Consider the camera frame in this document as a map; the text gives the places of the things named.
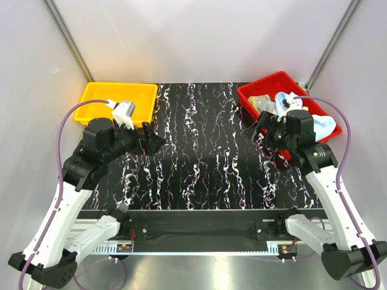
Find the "light blue towel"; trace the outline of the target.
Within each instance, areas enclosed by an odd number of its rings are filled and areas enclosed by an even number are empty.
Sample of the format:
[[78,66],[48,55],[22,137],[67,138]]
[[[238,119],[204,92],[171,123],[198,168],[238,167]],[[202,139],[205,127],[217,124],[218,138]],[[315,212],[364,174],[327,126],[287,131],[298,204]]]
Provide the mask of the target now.
[[[279,92],[275,95],[275,113],[278,116],[278,121],[281,121],[282,118],[285,117],[284,115],[284,105],[282,104],[282,101],[285,97],[294,97],[294,99],[297,99],[299,103],[303,102],[300,98],[296,98],[298,95],[291,92],[290,94],[287,94],[285,92]],[[324,139],[325,137],[329,136],[333,130],[336,127],[336,122],[334,119],[330,116],[321,116],[312,114],[311,115],[314,121],[314,133],[316,135],[315,141],[320,141]]]

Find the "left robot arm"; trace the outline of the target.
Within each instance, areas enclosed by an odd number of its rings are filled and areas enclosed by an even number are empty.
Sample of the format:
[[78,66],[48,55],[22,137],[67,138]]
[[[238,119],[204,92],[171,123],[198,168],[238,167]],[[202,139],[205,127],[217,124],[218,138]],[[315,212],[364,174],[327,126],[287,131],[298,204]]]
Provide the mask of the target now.
[[25,250],[11,255],[11,267],[44,286],[60,289],[73,278],[78,264],[104,241],[124,239],[130,234],[125,210],[110,209],[83,233],[75,238],[68,236],[111,162],[127,153],[154,155],[166,144],[149,123],[142,126],[143,131],[138,132],[108,118],[95,118],[88,123],[73,154],[62,163],[56,193],[43,224]]

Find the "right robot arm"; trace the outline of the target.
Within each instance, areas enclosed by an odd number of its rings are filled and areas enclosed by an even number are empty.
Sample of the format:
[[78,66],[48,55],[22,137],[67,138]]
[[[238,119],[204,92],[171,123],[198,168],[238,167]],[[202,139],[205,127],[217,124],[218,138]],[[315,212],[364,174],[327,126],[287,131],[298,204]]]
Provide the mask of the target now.
[[333,151],[315,140],[311,114],[297,109],[278,117],[262,111],[245,133],[254,141],[263,134],[266,148],[290,153],[291,161],[319,197],[332,227],[329,233],[292,208],[277,218],[274,226],[277,237],[284,240],[295,237],[306,243],[320,256],[325,270],[335,280],[376,270],[386,259],[386,242],[377,241],[359,216],[340,177]]

